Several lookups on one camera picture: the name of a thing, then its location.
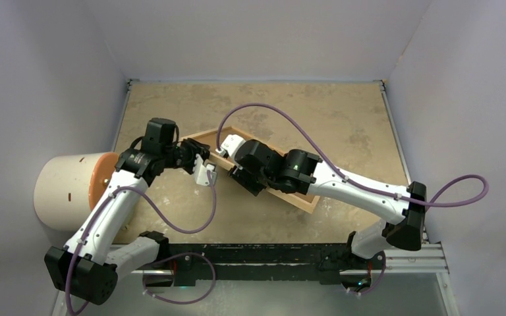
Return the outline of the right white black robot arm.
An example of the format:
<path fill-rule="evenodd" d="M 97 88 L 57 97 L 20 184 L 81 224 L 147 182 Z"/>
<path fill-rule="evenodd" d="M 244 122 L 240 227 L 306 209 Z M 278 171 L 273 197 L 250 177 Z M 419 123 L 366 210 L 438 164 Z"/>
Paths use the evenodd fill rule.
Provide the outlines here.
<path fill-rule="evenodd" d="M 349 236 L 343 258 L 350 267 L 359 268 L 389 248 L 418 251 L 422 247 L 425 210 L 416 202 L 426 198 L 423 184 L 386 184 L 347 172 L 301 149 L 282 154 L 237 135 L 227 136 L 219 152 L 236 165 L 231 177 L 254 195 L 271 188 L 284 194 L 321 196 L 377 215 L 377 223 Z"/>

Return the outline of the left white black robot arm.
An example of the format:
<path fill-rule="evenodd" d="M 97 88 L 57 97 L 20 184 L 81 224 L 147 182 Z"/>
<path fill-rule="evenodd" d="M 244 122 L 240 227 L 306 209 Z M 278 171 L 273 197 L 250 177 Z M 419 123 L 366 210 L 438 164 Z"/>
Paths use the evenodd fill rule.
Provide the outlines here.
<path fill-rule="evenodd" d="M 153 269 L 175 265 L 169 239 L 145 231 L 135 241 L 115 251 L 113 240 L 140 199 L 153 201 L 146 190 L 165 169 L 183 169 L 199 185 L 215 184 L 213 165 L 205 165 L 210 146 L 192 138 L 179 138 L 177 123 L 166 118 L 148 121 L 143 136 L 119 155 L 111 180 L 88 218 L 63 247 L 50 247 L 44 261 L 56 289 L 64 292 L 67 311 L 72 297 L 85 304 L 101 305 L 119 280 L 149 264 Z"/>

